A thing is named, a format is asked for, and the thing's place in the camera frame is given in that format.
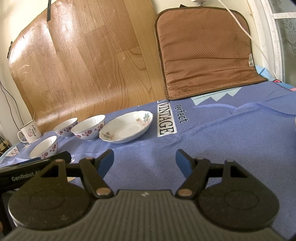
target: bowl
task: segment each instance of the bowl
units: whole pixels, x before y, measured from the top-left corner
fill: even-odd
[[[153,120],[150,111],[140,110],[118,116],[101,130],[100,138],[106,142],[125,143],[143,135]]]
[[[30,158],[41,159],[55,155],[57,152],[57,136],[52,136],[40,142],[30,153]]]
[[[78,123],[71,132],[82,140],[93,141],[99,137],[104,125],[105,115],[96,115]]]
[[[61,137],[68,138],[73,135],[73,133],[71,132],[71,129],[78,124],[77,120],[78,118],[72,118],[72,119],[66,120],[61,124],[57,125],[53,129],[53,131]]]

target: ribbed gray surface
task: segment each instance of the ribbed gray surface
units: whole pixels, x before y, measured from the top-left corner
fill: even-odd
[[[170,191],[119,191],[112,199],[95,202],[88,215],[59,230],[17,228],[3,241],[280,241],[272,229],[231,232],[212,225],[192,201]]]

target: wall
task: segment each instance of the wall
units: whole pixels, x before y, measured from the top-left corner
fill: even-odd
[[[251,35],[255,41],[259,42],[256,25],[247,0],[223,0],[223,2],[230,9],[239,11],[246,18],[250,26]],[[31,116],[10,75],[7,51],[10,46],[10,41],[14,41],[20,31],[23,30],[45,8],[47,8],[47,3],[48,0],[0,0],[0,70],[2,70],[3,74],[3,76],[0,74],[0,78],[3,85],[16,99],[24,123],[29,122],[31,120]],[[152,3],[157,13],[167,8],[179,7],[180,4],[185,6],[197,6],[197,4],[191,2],[191,0],[152,0]],[[217,0],[208,0],[204,6],[222,7]],[[255,46],[253,46],[253,55],[255,64],[262,66],[261,53]],[[17,117],[18,115],[16,107],[13,104],[13,100],[9,98],[9,102],[13,105],[12,111],[16,123],[19,127],[21,127],[22,124],[20,119]],[[10,142],[15,144],[18,142],[18,138],[16,136],[17,128],[12,121],[5,97],[1,92],[0,103],[1,111],[3,112],[0,116],[0,125],[4,129]]]

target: fabric tag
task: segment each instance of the fabric tag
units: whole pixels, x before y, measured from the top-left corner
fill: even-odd
[[[253,57],[251,53],[249,54],[249,66],[250,67],[254,66]]]

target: white cable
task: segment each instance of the white cable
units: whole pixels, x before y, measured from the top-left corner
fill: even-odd
[[[266,62],[268,63],[271,71],[273,72],[274,76],[279,79],[277,76],[276,76],[276,73],[274,72],[274,70],[272,69],[270,63],[268,62],[268,59],[267,57],[265,56],[265,54],[263,53],[262,49],[255,43],[255,41],[253,40],[253,38],[251,37],[251,35],[249,35],[249,33],[242,27],[242,25],[240,24],[240,22],[237,20],[237,18],[234,16],[234,14],[229,10],[228,7],[226,7],[226,5],[221,1],[221,0],[218,0],[223,6],[224,8],[226,8],[226,10],[231,14],[231,16],[234,18],[234,20],[237,22],[237,24],[240,26],[240,28],[244,31],[244,33],[252,40],[252,42],[255,44],[255,46],[260,50],[261,54],[264,56]]]

